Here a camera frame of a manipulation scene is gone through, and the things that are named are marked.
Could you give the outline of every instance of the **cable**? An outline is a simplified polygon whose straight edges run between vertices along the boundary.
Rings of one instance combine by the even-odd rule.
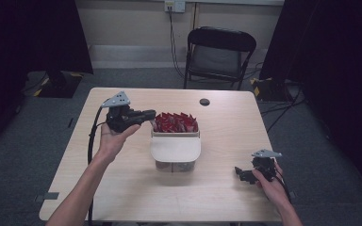
[[[286,189],[287,195],[289,195],[289,198],[290,198],[290,192],[289,192],[289,190],[288,190],[288,186],[287,186],[287,182],[285,181],[285,177],[282,175],[282,173],[281,173],[277,168],[275,168],[275,171],[278,172],[278,174],[280,174],[281,179],[282,179],[285,187],[287,188],[287,189]]]
[[[283,117],[283,115],[284,115],[285,113],[287,113],[287,111],[294,106],[296,100],[298,100],[298,97],[299,97],[299,94],[301,93],[301,90],[302,90],[302,87],[299,87],[298,94],[297,94],[296,97],[293,99],[292,103],[291,103],[289,106],[287,106],[287,107],[285,108],[285,110],[281,113],[281,115],[278,116],[278,118],[272,123],[272,125],[269,127],[269,129],[267,129],[267,133],[269,133],[270,130],[272,129],[272,127]]]
[[[195,29],[195,23],[196,23],[196,7],[197,7],[198,3],[195,2],[195,7],[193,8],[193,26],[192,26],[192,30]]]
[[[275,178],[275,179],[281,184],[281,186],[284,188],[285,193],[287,194],[287,197],[288,197],[289,202],[292,203],[292,199],[290,198],[290,194],[289,194],[289,190],[288,190],[287,185],[286,185],[279,177],[277,177],[276,175],[274,175],[274,178]]]
[[[45,77],[46,77],[46,72],[45,72],[45,74],[43,75],[43,77],[40,79],[40,81],[38,81],[38,83],[32,85],[32,86],[29,87],[29,88],[23,89],[21,92],[26,92],[26,91],[29,91],[29,90],[35,88],[38,84],[40,84],[40,83],[43,81],[43,79],[44,79]]]
[[[169,11],[169,18],[170,18],[170,43],[172,45],[173,65],[174,65],[175,70],[180,75],[180,77],[182,79],[184,79],[185,75],[181,73],[181,70],[179,69],[178,63],[177,63],[177,54],[176,54],[175,38],[174,38],[174,31],[173,31],[173,16],[172,16],[173,9],[171,7],[167,7],[167,10]]]
[[[298,103],[293,104],[293,106],[300,105],[300,104],[303,103],[303,102],[305,102],[305,99],[303,99],[302,101],[300,101],[300,102],[298,102]],[[266,115],[267,115],[268,113],[270,113],[270,112],[279,111],[279,110],[284,110],[285,108],[290,107],[290,105],[288,105],[288,106],[283,106],[283,107],[276,108],[276,109],[272,109],[272,108],[274,108],[274,107],[276,107],[276,106],[279,106],[279,105],[287,105],[287,104],[288,104],[288,103],[281,103],[281,104],[272,106],[272,107],[270,107],[269,110],[260,112],[260,114],[261,114],[262,116],[266,116]]]
[[[255,65],[255,70],[252,71],[252,72],[250,72],[250,73],[246,73],[245,75],[248,75],[248,74],[251,74],[251,75],[248,76],[248,77],[244,77],[243,80],[246,80],[246,79],[252,77],[253,75],[255,75],[257,72],[260,72],[261,69],[258,69],[257,66],[260,65],[260,64],[263,64],[263,63],[264,63],[264,62],[256,63],[256,65]]]
[[[96,129],[98,128],[99,125],[102,124],[102,123],[99,123],[97,125],[101,111],[102,111],[102,107],[100,106],[98,112],[96,113],[95,121],[93,122],[93,126],[90,130],[90,142],[88,143],[88,165],[92,161],[93,141],[95,139]],[[88,210],[88,225],[90,225],[90,226],[92,226],[92,212],[93,212],[93,199],[90,202],[90,209]]]

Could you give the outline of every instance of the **chair backrest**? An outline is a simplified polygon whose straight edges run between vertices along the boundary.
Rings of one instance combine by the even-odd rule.
[[[211,48],[250,52],[256,48],[256,41],[248,33],[212,26],[198,27],[189,32],[188,47],[203,45]]]

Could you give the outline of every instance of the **finger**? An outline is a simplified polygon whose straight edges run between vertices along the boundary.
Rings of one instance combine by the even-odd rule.
[[[135,132],[137,132],[137,130],[139,130],[139,129],[140,129],[140,125],[138,125],[138,124],[131,125],[126,130],[124,130],[124,132],[122,132],[122,136],[124,136],[125,138],[130,137]]]
[[[277,169],[277,171],[279,172],[279,174],[281,174],[281,176],[283,175],[283,171],[280,167],[280,165],[278,165],[277,162],[274,161],[274,165],[275,165],[275,168]]]
[[[261,173],[259,170],[257,169],[253,169],[252,170],[252,174],[255,176],[255,178],[260,182],[260,184],[262,186],[265,186],[266,184],[269,183],[269,181],[267,181],[267,179],[263,176],[263,173]]]
[[[258,188],[263,188],[263,185],[260,183],[260,181],[257,181],[255,184]]]
[[[109,134],[110,128],[108,127],[107,123],[102,123],[101,126],[101,134]]]

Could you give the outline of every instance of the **wall outlet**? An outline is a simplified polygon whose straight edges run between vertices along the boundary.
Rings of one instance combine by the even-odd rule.
[[[175,12],[185,12],[184,1],[175,1]]]
[[[164,11],[169,11],[169,8],[175,12],[175,1],[164,1]]]

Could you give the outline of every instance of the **human hand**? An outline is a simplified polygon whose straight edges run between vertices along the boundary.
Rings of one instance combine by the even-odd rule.
[[[135,124],[128,127],[122,133],[116,133],[111,130],[106,123],[101,127],[101,141],[98,156],[101,156],[107,164],[114,161],[116,155],[122,149],[126,139],[140,129],[140,125]]]
[[[274,162],[274,165],[277,169],[276,176],[281,179],[283,171],[276,162]],[[264,190],[264,193],[266,193],[269,200],[274,203],[277,208],[289,202],[287,193],[278,180],[273,180],[272,182],[269,182],[257,169],[253,169],[252,173],[258,180],[258,182],[256,182],[256,185]]]

